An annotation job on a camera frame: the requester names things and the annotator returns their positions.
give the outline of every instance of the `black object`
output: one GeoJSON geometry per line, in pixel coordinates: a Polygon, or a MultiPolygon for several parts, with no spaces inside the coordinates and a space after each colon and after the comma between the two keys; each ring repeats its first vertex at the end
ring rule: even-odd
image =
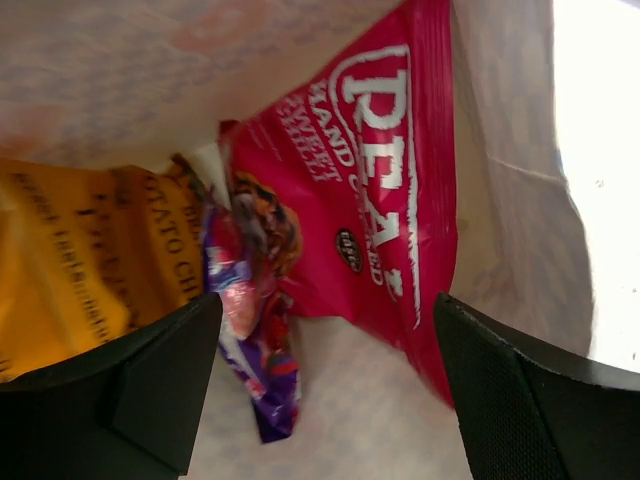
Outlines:
{"type": "Polygon", "coordinates": [[[3,480],[175,480],[187,473],[222,306],[162,320],[0,385],[3,480]]]}
{"type": "Polygon", "coordinates": [[[640,479],[640,375],[444,294],[435,326],[474,480],[640,479]]]}

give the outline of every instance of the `yellow chip bag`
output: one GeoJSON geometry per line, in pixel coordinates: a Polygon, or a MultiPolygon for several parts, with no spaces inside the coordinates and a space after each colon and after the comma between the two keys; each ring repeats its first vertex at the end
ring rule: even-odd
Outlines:
{"type": "Polygon", "coordinates": [[[0,159],[0,381],[148,325],[203,292],[202,196],[165,174],[0,159]]]}

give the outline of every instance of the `pink snack bag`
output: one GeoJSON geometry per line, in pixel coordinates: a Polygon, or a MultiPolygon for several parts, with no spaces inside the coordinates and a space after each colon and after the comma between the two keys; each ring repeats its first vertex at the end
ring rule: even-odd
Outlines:
{"type": "Polygon", "coordinates": [[[432,318],[457,249],[449,15],[407,0],[221,143],[235,216],[292,313],[403,350],[451,403],[432,318]]]}

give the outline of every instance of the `black oval logo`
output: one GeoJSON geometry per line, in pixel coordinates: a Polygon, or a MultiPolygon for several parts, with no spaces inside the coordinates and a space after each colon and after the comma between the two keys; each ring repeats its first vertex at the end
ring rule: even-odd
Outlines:
{"type": "Polygon", "coordinates": [[[353,233],[346,228],[340,229],[336,235],[336,248],[351,270],[357,274],[362,272],[362,250],[353,233]]]}

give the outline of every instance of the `snack bag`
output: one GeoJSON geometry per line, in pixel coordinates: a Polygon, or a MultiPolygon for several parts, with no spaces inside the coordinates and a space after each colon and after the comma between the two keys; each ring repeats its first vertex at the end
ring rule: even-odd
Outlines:
{"type": "Polygon", "coordinates": [[[164,175],[0,159],[0,381],[144,327],[203,292],[201,193],[164,175]]]}
{"type": "Polygon", "coordinates": [[[448,0],[407,0],[306,85],[224,124],[234,211],[292,313],[406,352],[451,402],[432,321],[456,263],[448,0]]]}
{"type": "Polygon", "coordinates": [[[251,395],[262,441],[287,438],[300,400],[289,340],[290,299],[276,288],[261,252],[245,247],[231,212],[210,204],[204,225],[206,286],[220,292],[224,307],[218,345],[251,395]]]}

